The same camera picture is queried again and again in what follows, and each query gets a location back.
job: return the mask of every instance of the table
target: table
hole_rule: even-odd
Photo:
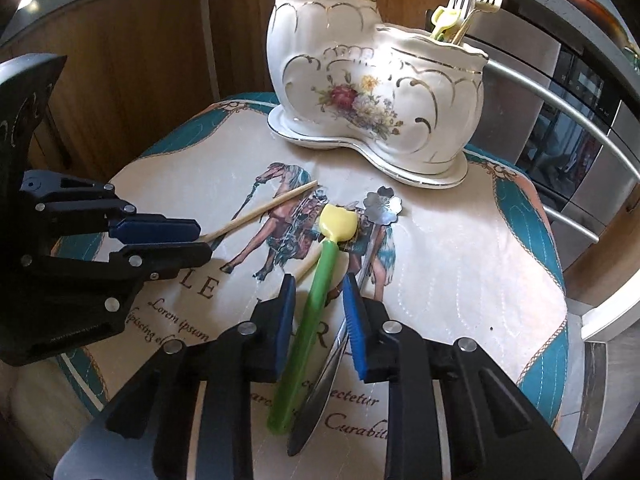
[[[553,424],[566,377],[566,307],[550,227],[526,176],[469,146],[468,175],[460,186],[405,186],[351,150],[318,152],[277,139],[266,121],[276,104],[269,93],[213,104],[113,178],[118,195],[138,211],[195,218],[203,232],[239,208],[249,210],[309,180],[321,187],[305,203],[311,211],[306,221],[292,213],[245,225],[225,238],[206,266],[148,282],[122,334],[59,356],[85,405],[100,410],[168,339],[198,344],[248,319],[258,299],[274,295],[283,273],[317,243],[312,219],[324,204],[361,212],[368,191],[391,186],[404,209],[385,230],[364,294],[383,300],[393,319],[424,337],[476,339]],[[63,239],[57,256],[106,260],[120,246],[104,234],[81,235]],[[358,266],[364,246],[366,239],[345,247],[334,284]],[[299,307],[310,282],[307,276],[298,284]],[[305,386],[341,319],[341,302],[332,301]],[[252,385],[256,480],[382,478],[386,384],[359,382],[353,362],[344,359],[319,428],[295,458],[286,455],[286,436],[266,429],[272,395],[273,385]]]

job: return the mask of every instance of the wooden skewer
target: wooden skewer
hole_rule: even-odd
[[[320,254],[322,253],[322,244],[313,244],[311,248],[306,253],[306,256],[302,259],[302,261],[298,264],[298,266],[291,271],[291,275],[296,279],[296,285],[298,285],[302,278],[304,278],[307,273],[313,269],[314,265],[320,259]],[[267,296],[267,298],[277,298],[280,293],[280,285],[275,290],[272,290],[271,293]]]
[[[212,240],[215,240],[219,236],[222,236],[223,234],[226,234],[229,231],[237,229],[241,225],[246,224],[248,221],[253,220],[255,217],[260,216],[265,211],[268,211],[269,209],[272,209],[272,208],[276,207],[277,205],[280,205],[283,202],[286,202],[287,200],[290,200],[293,197],[298,196],[299,194],[302,194],[305,191],[308,191],[309,189],[313,189],[317,185],[318,185],[318,181],[314,180],[313,182],[309,182],[308,184],[305,184],[304,186],[299,186],[296,189],[292,189],[291,191],[287,191],[286,193],[278,195],[276,198],[274,198],[270,202],[267,202],[266,204],[263,204],[260,207],[257,207],[256,209],[252,210],[251,212],[247,213],[244,216],[241,216],[241,217],[236,218],[235,220],[232,220],[227,225],[225,225],[223,228],[218,229],[217,231],[214,231],[212,233],[208,233],[206,235],[200,236],[200,238],[198,238],[198,241],[199,242],[210,242]]]

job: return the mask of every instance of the horse illustration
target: horse illustration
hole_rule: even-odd
[[[269,165],[267,171],[256,177],[254,189],[242,207],[248,203],[258,185],[265,184],[273,178],[280,179],[280,186],[274,197],[311,182],[308,172],[300,166],[274,162]],[[271,209],[268,213],[269,218],[246,247],[231,261],[221,266],[220,270],[231,274],[235,267],[244,262],[247,256],[265,241],[269,247],[269,254],[262,268],[254,274],[254,278],[263,281],[275,265],[283,267],[291,258],[301,260],[308,253],[311,243],[318,238],[318,232],[312,228],[327,202],[324,189],[316,188]]]
[[[369,239],[373,234],[373,224],[364,215],[364,209],[356,207],[354,204],[349,204],[345,208],[355,211],[358,215],[358,230],[351,240],[340,244],[340,249],[349,253],[346,273],[353,272],[357,274],[362,268],[362,258],[367,251]],[[391,225],[382,226],[374,243],[373,256],[367,275],[374,284],[373,299],[382,301],[385,287],[391,283],[394,276],[394,267],[396,266],[396,246]],[[342,280],[328,292],[326,302],[329,303],[340,296],[341,291]]]

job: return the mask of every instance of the floral decoration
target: floral decoration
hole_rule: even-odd
[[[351,72],[344,71],[344,83],[336,84],[334,78],[328,75],[329,86],[316,92],[318,105],[323,112],[329,111],[335,117],[347,119],[351,124],[374,134],[381,140],[388,136],[399,135],[403,122],[398,120],[391,99],[374,94],[380,83],[377,77],[365,75],[359,83],[351,79]]]

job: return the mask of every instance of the green spatula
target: green spatula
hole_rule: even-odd
[[[338,242],[353,238],[358,228],[358,216],[353,211],[327,204],[320,214],[319,227],[326,237],[322,242],[322,254],[316,267],[311,290],[306,298],[302,321],[296,332],[291,354],[276,389],[267,420],[267,427],[275,434],[283,434],[289,429],[296,397],[305,377],[306,362],[317,338],[318,323],[322,317],[326,294],[334,274],[335,260],[339,250]]]

